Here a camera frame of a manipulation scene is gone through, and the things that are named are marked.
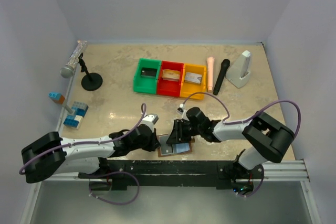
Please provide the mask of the black VIP card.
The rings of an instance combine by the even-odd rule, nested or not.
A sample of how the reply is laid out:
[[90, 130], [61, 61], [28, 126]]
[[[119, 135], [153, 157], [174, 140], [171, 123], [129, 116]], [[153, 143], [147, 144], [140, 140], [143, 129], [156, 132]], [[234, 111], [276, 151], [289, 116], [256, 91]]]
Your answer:
[[158, 140], [160, 142], [159, 156], [167, 156], [173, 154], [173, 147], [166, 143], [168, 138], [168, 134], [160, 135], [158, 137]]

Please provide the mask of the brown leather card holder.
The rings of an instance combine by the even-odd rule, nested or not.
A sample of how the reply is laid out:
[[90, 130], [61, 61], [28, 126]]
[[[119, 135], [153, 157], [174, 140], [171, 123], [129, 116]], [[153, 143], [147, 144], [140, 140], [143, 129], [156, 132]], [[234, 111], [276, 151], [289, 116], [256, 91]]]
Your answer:
[[192, 152], [192, 144], [195, 142], [195, 138], [192, 137], [191, 141], [188, 143], [180, 143], [180, 144], [174, 144], [173, 147], [173, 154], [167, 155], [167, 156], [159, 156], [159, 149], [157, 149], [158, 157], [168, 157], [168, 156], [175, 156], [175, 155], [183, 155], [188, 154]]

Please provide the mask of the silver VIP card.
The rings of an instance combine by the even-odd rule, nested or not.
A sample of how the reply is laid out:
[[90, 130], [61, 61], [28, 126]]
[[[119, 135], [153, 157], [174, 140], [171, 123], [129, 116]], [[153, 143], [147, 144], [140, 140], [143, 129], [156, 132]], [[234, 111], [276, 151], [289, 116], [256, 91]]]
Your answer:
[[197, 78], [197, 77], [203, 78], [201, 74], [193, 73], [193, 72], [186, 72], [184, 78]]

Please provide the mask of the gold VIP card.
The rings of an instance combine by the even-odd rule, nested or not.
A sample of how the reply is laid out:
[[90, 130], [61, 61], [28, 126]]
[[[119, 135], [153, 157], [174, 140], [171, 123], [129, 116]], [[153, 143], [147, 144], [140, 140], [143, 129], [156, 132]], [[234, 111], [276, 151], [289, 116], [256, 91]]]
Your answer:
[[177, 70], [163, 69], [162, 77], [163, 78], [179, 79], [180, 78], [180, 72], [177, 71]]

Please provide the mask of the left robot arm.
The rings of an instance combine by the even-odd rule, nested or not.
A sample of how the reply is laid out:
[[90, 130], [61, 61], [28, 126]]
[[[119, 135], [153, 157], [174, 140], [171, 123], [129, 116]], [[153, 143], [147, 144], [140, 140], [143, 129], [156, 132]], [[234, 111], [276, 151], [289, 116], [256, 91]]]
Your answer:
[[103, 178], [109, 165], [101, 159], [126, 156], [137, 149], [152, 152], [159, 146], [156, 129], [145, 124], [99, 138], [61, 138], [58, 132], [50, 132], [22, 149], [19, 174], [30, 184], [60, 173], [78, 172]]

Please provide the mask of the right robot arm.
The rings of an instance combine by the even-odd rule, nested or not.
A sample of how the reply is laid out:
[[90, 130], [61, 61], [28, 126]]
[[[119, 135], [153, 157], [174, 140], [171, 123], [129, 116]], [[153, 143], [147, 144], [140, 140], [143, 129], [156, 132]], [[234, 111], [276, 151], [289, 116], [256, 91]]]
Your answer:
[[185, 111], [180, 120], [174, 121], [166, 144], [186, 143], [194, 136], [210, 143], [246, 139], [251, 147], [238, 154], [232, 164], [235, 174], [245, 178], [266, 161], [280, 163], [296, 135], [263, 111], [246, 121], [223, 123], [221, 120], [210, 120], [200, 108], [193, 107]]

